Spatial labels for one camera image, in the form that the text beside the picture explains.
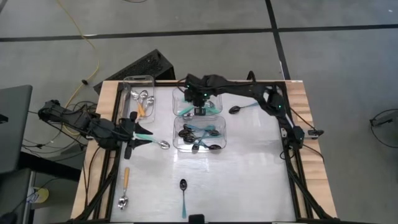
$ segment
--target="wooden board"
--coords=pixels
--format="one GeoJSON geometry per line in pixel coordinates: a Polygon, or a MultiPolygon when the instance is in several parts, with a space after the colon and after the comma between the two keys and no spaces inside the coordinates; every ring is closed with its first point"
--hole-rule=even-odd
{"type": "MultiPolygon", "coordinates": [[[[274,82],[280,80],[265,80],[266,82],[274,82]]],[[[287,93],[289,96],[290,106],[310,124],[313,123],[310,107],[305,93],[304,84],[302,81],[285,81],[287,85],[287,93]]],[[[97,113],[102,118],[111,119],[116,99],[116,92],[118,88],[118,81],[105,81],[98,100],[97,113]]],[[[309,128],[303,121],[296,115],[293,115],[296,125],[302,128],[309,128]]],[[[304,144],[320,151],[317,140],[306,140],[304,144]]],[[[85,156],[85,169],[88,173],[88,166],[91,158],[97,149],[97,143],[94,141],[89,142],[85,156]]],[[[303,147],[300,151],[302,157],[302,164],[307,180],[307,187],[315,200],[325,209],[325,211],[336,217],[335,206],[331,197],[330,187],[326,176],[325,166],[323,165],[321,157],[303,147]]],[[[88,189],[88,200],[90,201],[98,190],[100,182],[101,169],[104,160],[104,150],[99,150],[91,168],[90,187],[88,189]]],[[[83,173],[81,173],[78,190],[76,192],[75,203],[71,218],[77,217],[85,207],[85,181],[83,173]]],[[[302,217],[306,217],[305,207],[302,195],[298,190],[299,207],[302,217]]],[[[106,204],[108,202],[109,190],[107,190],[103,197],[99,218],[104,218],[106,213],[106,204]]]]}

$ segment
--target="gray floor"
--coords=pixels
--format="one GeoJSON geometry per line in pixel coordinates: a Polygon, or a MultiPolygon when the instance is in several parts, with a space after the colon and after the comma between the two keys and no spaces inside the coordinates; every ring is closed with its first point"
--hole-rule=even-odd
{"type": "MultiPolygon", "coordinates": [[[[87,0],[64,4],[85,34],[271,26],[266,5],[260,0],[147,0],[141,4],[87,0]]],[[[278,27],[378,25],[397,23],[398,19],[398,3],[392,0],[278,0],[272,5],[278,27]]],[[[55,1],[8,0],[0,13],[0,37],[77,34],[55,1]]],[[[315,124],[325,130],[320,144],[338,216],[395,223],[398,151],[374,139],[369,119],[382,110],[398,108],[398,30],[295,32],[281,33],[280,38],[290,76],[304,80],[315,124]]],[[[283,79],[271,33],[100,39],[93,43],[101,61],[93,84],[153,49],[171,61],[177,78],[187,73],[217,73],[236,79],[253,70],[258,79],[283,79]]],[[[0,42],[0,88],[31,84],[31,110],[51,99],[64,104],[95,65],[92,49],[82,40],[0,42]]],[[[91,88],[85,88],[76,100],[97,98],[91,88]]],[[[29,116],[26,138],[46,141],[53,133],[29,116]]],[[[398,145],[391,133],[378,133],[398,145]]],[[[68,142],[63,137],[54,144],[68,142]]],[[[75,167],[81,162],[82,157],[65,161],[75,167]]],[[[37,185],[48,178],[39,176],[37,185]]],[[[35,223],[69,218],[76,184],[60,180],[49,189],[51,206],[37,210],[35,223]]]]}

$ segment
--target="clear plastic container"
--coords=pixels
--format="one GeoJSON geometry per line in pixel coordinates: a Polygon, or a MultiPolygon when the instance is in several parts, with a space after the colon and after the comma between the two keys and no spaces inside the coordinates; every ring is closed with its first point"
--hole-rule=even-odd
{"type": "Polygon", "coordinates": [[[194,116],[174,119],[173,145],[180,152],[211,152],[226,145],[225,119],[221,116],[194,116]]]}
{"type": "MultiPolygon", "coordinates": [[[[211,116],[220,113],[223,110],[223,103],[221,95],[210,96],[210,99],[205,104],[206,116],[211,116]]],[[[184,93],[178,88],[173,90],[173,113],[177,116],[184,114],[193,115],[193,105],[185,101],[184,93]]]]}
{"type": "Polygon", "coordinates": [[[126,77],[123,80],[126,92],[126,106],[128,114],[132,111],[139,113],[140,123],[151,123],[155,120],[155,80],[150,75],[126,77]]]}

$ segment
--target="yellow cable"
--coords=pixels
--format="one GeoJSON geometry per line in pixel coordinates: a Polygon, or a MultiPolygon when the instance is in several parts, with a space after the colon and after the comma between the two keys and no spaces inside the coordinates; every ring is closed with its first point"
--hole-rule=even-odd
{"type": "MultiPolygon", "coordinates": [[[[69,19],[74,23],[74,25],[75,25],[77,31],[79,32],[81,38],[83,38],[85,41],[87,41],[87,43],[89,43],[89,44],[92,46],[93,50],[94,50],[94,53],[95,53],[96,58],[97,58],[97,67],[95,68],[95,71],[86,79],[87,81],[88,81],[88,80],[91,80],[91,79],[97,74],[98,69],[100,68],[100,57],[98,56],[97,49],[95,48],[95,46],[93,45],[93,43],[91,43],[91,41],[89,41],[89,40],[83,35],[83,33],[82,33],[81,29],[79,28],[79,26],[77,25],[76,21],[72,18],[72,16],[71,16],[70,13],[67,11],[67,9],[65,9],[65,7],[64,7],[63,4],[60,2],[60,0],[57,0],[57,2],[58,2],[58,5],[59,5],[59,6],[65,11],[65,13],[68,15],[69,19]]],[[[74,99],[74,97],[76,97],[76,95],[78,94],[78,92],[80,91],[80,89],[81,89],[82,87],[83,87],[83,84],[80,84],[80,86],[75,90],[75,92],[74,92],[74,93],[72,94],[72,96],[69,98],[69,100],[68,100],[68,102],[66,103],[65,107],[69,106],[69,104],[72,102],[72,100],[74,99]]],[[[69,132],[70,134],[75,135],[75,136],[76,136],[76,135],[79,135],[79,133],[74,133],[74,132],[70,131],[66,126],[64,126],[64,127],[65,127],[65,130],[66,130],[67,132],[69,132]]]]}

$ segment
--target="white tabletop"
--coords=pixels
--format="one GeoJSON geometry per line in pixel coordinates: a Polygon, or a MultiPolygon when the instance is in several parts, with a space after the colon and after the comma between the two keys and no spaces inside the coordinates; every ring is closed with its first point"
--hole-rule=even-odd
{"type": "Polygon", "coordinates": [[[123,147],[111,221],[187,222],[182,218],[181,179],[188,183],[187,215],[204,214],[207,222],[294,221],[286,166],[279,158],[282,142],[277,120],[258,106],[231,115],[232,106],[254,100],[224,94],[219,116],[226,120],[226,147],[214,153],[180,152],[172,145],[173,89],[156,88],[155,121],[142,124],[171,147],[164,150],[146,144],[133,150],[129,160],[123,159],[123,147]],[[129,204],[120,210],[125,167],[130,168],[129,204]]]}

